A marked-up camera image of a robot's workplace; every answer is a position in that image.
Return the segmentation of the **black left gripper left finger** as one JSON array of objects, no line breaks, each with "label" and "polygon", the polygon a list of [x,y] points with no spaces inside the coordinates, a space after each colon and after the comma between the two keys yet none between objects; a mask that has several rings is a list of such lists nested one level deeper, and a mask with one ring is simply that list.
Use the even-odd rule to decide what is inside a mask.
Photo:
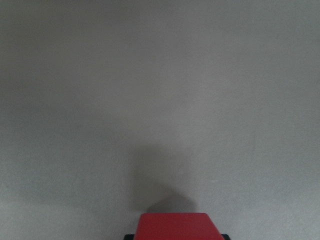
[{"label": "black left gripper left finger", "polygon": [[134,240],[135,235],[134,234],[126,234],[124,236],[124,240]]}]

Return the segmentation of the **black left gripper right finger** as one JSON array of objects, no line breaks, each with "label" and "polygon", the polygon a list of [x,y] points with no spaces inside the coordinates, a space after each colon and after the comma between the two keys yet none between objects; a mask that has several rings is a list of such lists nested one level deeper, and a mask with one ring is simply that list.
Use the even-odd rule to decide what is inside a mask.
[{"label": "black left gripper right finger", "polygon": [[230,240],[230,237],[228,234],[221,234],[224,240]]}]

